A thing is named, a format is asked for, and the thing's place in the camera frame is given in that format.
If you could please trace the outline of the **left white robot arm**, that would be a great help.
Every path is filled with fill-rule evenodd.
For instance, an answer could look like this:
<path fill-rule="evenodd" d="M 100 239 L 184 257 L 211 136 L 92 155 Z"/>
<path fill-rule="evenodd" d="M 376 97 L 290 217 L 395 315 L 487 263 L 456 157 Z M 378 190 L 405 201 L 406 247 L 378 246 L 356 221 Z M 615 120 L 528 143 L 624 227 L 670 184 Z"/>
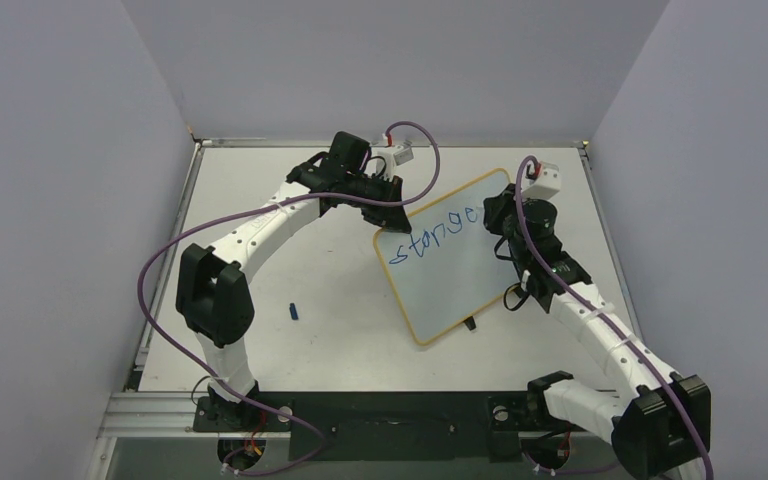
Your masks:
<path fill-rule="evenodd" d="M 395 169 L 412 158 L 406 144 L 374 150 L 340 131 L 328 151 L 289 172 L 266 212 L 206 247 L 192 244 L 183 251 L 175 306 L 218 375 L 208 386 L 209 415 L 235 430 L 257 420 L 258 384 L 243 340 L 255 316 L 249 283 L 257 271 L 294 234 L 341 204 L 359 209 L 372 225 L 410 232 Z"/>

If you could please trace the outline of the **yellow framed whiteboard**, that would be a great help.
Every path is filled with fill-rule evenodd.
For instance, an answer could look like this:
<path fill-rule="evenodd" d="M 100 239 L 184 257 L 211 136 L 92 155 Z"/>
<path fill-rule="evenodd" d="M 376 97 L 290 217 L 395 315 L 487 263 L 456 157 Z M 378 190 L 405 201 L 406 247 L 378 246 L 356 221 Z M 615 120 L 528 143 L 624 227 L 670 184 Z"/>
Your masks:
<path fill-rule="evenodd" d="M 509 174 L 494 169 L 409 215 L 408 234 L 379 230 L 373 247 L 415 343 L 426 346 L 499 300 L 518 277 L 494 253 L 483 201 Z"/>

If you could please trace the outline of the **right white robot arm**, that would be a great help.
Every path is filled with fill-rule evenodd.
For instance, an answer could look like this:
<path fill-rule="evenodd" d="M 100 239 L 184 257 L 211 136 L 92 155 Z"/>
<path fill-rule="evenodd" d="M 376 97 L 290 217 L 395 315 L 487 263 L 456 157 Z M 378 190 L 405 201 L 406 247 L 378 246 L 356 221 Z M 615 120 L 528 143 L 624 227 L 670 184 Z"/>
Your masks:
<path fill-rule="evenodd" d="M 613 390 L 597 391 L 557 371 L 529 382 L 526 418 L 538 427 L 565 421 L 599 437 L 636 479 L 703 459 L 710 451 L 710 389 L 665 363 L 623 324 L 556 236 L 557 208 L 517 194 L 512 184 L 483 207 L 483 225 L 507 247 L 502 258 L 512 263 L 523 299 L 569 330 Z"/>

